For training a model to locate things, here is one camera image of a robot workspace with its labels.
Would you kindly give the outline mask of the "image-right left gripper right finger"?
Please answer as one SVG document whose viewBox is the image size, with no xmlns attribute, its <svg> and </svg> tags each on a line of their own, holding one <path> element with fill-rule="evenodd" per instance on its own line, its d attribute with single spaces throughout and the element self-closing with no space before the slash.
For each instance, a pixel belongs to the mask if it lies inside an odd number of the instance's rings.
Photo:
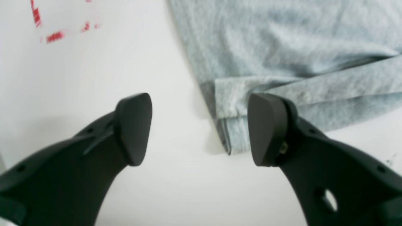
<svg viewBox="0 0 402 226">
<path fill-rule="evenodd" d="M 247 124 L 255 165 L 281 169 L 309 226 L 401 225 L 401 176 L 328 138 L 298 115 L 292 101 L 251 94 Z"/>
</svg>

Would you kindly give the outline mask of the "image-right left gripper left finger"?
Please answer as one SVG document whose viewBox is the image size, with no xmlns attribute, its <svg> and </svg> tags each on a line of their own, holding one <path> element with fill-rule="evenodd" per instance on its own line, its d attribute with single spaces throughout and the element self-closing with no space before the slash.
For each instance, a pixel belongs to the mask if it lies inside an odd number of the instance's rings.
<svg viewBox="0 0 402 226">
<path fill-rule="evenodd" d="M 146 154 L 152 123 L 148 93 L 1 174 L 1 219 L 18 226 L 93 226 L 114 179 Z"/>
</svg>

